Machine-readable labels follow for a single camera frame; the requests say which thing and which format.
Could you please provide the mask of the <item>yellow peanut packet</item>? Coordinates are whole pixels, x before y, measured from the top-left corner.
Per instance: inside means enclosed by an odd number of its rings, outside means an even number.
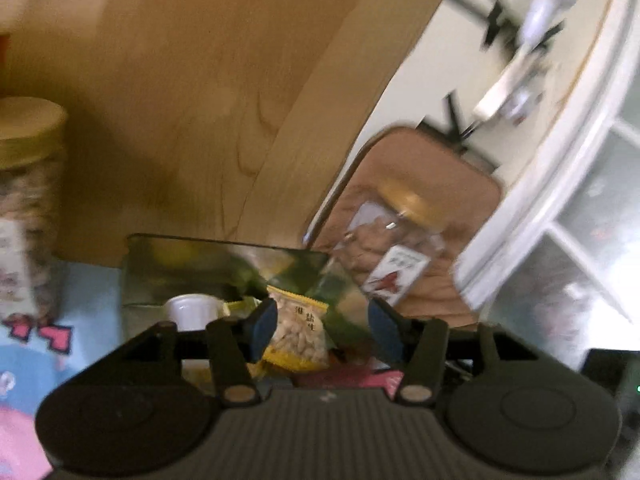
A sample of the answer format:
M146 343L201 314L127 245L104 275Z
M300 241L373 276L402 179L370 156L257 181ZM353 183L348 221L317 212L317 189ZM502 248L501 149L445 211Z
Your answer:
M323 318L329 306L274 286L267 290L277 304L278 322L262 359L292 374L325 370L329 345Z

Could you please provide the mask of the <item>black snack box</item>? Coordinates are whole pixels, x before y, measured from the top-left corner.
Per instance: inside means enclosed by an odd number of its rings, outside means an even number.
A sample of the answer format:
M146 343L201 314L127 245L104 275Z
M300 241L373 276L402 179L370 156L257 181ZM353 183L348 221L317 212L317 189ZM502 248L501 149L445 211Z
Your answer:
M178 296L212 296L238 318L272 298L279 321L267 365L307 374L373 349L366 296L323 252L151 234L131 235L127 245L120 298L128 335L162 320Z

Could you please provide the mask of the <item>white cup in box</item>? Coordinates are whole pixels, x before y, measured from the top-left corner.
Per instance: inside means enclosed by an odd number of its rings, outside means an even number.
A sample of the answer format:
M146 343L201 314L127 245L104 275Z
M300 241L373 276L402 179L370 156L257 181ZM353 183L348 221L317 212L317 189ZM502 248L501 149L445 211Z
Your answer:
M179 332L204 330L210 322L229 314L226 304L215 296L186 294L170 298L164 304L165 312Z

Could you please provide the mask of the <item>pecan jar gold lid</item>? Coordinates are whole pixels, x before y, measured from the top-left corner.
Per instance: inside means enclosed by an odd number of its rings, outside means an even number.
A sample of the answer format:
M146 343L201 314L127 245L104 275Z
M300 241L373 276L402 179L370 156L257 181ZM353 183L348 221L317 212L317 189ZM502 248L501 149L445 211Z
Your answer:
M445 248L446 217L410 185L380 182L352 216L334 258L369 297L393 307Z

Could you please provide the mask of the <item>cartoon pig play mat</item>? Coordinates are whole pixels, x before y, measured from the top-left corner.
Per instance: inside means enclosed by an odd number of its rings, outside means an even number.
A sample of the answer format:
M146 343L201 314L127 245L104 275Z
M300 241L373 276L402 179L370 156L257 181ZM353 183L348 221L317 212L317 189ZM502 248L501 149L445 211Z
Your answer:
M66 262L58 318L47 327L1 326L1 477L41 479L50 471L34 417L57 386L122 342L120 271Z

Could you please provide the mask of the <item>large cardboard sheet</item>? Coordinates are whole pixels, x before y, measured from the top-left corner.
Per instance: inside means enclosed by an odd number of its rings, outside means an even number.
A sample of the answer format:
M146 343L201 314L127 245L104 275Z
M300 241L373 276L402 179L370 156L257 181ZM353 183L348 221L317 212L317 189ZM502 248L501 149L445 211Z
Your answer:
M1 0L2 81L65 107L56 252L297 247L442 0Z

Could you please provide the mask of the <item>peanut jar gold lid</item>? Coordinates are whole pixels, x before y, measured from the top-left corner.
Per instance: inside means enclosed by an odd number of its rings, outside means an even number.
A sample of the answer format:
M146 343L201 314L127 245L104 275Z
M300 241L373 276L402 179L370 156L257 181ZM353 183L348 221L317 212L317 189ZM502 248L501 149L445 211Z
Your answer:
M31 96L1 100L1 317L47 324L58 310L58 236L67 120Z

